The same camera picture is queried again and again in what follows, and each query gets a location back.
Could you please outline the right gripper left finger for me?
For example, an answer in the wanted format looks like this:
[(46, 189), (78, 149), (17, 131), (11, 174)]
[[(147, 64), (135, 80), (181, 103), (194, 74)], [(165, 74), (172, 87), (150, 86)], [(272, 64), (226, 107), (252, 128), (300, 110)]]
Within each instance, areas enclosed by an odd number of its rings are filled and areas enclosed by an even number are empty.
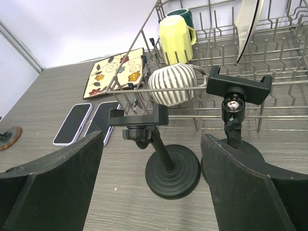
[(0, 175), (3, 231), (81, 231), (103, 153), (95, 131)]

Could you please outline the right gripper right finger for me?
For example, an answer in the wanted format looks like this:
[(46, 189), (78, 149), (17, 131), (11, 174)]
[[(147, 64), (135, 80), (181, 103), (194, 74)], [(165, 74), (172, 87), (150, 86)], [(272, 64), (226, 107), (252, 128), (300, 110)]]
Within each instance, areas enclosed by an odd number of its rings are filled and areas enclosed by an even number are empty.
[(221, 231), (305, 231), (308, 177), (201, 137), (202, 169)]

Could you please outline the white phone stand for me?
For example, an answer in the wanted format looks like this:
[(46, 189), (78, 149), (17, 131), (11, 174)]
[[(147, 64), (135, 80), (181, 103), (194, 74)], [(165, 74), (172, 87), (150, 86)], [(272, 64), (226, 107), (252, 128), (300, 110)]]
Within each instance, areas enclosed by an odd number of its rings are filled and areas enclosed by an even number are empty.
[(92, 110), (93, 105), (91, 103), (75, 104), (55, 135), (53, 145), (68, 146), (76, 142)]

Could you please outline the black phone stand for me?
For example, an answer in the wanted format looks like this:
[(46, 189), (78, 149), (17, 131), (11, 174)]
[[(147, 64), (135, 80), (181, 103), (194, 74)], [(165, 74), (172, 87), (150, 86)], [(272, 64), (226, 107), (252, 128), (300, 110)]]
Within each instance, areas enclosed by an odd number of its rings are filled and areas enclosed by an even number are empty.
[(189, 195), (198, 185), (201, 166), (196, 154), (189, 148), (171, 144), (164, 145), (158, 126), (168, 125), (168, 107), (154, 104), (150, 115), (124, 115), (124, 110), (111, 109), (109, 124), (125, 127), (122, 137), (146, 149), (151, 144), (155, 152), (145, 167), (146, 183), (157, 196), (176, 200)]
[(234, 149), (264, 160), (261, 152), (242, 140), (242, 122), (245, 119), (246, 103), (261, 105), (271, 93), (272, 76), (265, 75), (260, 82), (220, 74), (220, 67), (211, 67), (206, 92), (223, 97), (222, 120), (226, 138), (221, 141)]

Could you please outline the lavender case phone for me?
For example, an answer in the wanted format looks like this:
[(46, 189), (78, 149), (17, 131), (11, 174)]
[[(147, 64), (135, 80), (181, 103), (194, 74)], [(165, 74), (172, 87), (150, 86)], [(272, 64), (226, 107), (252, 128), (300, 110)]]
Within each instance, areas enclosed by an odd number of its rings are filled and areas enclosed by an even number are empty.
[(108, 122), (110, 117), (110, 110), (120, 108), (121, 106), (118, 101), (100, 103), (94, 113), (94, 116), (86, 130), (84, 137), (94, 131), (100, 130), (103, 132), (104, 136), (103, 145), (106, 146), (114, 128), (113, 126), (110, 126)]

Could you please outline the metal dish rack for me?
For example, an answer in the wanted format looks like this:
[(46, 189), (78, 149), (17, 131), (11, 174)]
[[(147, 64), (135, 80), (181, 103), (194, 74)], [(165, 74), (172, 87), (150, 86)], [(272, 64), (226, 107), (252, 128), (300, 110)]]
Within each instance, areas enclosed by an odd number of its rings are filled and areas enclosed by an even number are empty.
[[(149, 90), (148, 79), (156, 69), (169, 64), (165, 62), (159, 36), (146, 38), (144, 29), (151, 16), (157, 14), (158, 22), (167, 13), (178, 8), (191, 10), (196, 44), (193, 58), (187, 64), (200, 66), (209, 77), (211, 69), (220, 75), (241, 77), (260, 81), (272, 76), (271, 93), (261, 105), (246, 103), (243, 130), (247, 131), (308, 131), (308, 1), (307, 0), (264, 0), (263, 9), (254, 34), (240, 51), (239, 23), (236, 17), (241, 0), (156, 0), (133, 43), (120, 62), (115, 76), (107, 84), (107, 94), (113, 94), (124, 107), (125, 113), (146, 115), (152, 112), (154, 98), (161, 90)], [(145, 65), (141, 83), (133, 87), (120, 84), (120, 71), (137, 39), (145, 42)], [(169, 112), (171, 128), (198, 130), (223, 130), (221, 102), (223, 97), (205, 92), (206, 86), (188, 87), (183, 92), (194, 90), (195, 98)], [(168, 93), (177, 93), (168, 89)]]

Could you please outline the floral square plate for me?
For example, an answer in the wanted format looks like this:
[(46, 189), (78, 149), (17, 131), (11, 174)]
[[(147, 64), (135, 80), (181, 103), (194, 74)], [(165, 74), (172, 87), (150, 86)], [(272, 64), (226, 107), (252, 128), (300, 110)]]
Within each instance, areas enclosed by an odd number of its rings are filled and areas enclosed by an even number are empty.
[(90, 71), (83, 99), (87, 100), (106, 94), (108, 85), (113, 90), (119, 90), (118, 84), (113, 81), (117, 76), (119, 85), (127, 90), (129, 84), (139, 85), (144, 80), (145, 64), (142, 60), (144, 48), (131, 50), (129, 53), (120, 53), (111, 57), (102, 59), (94, 63)]

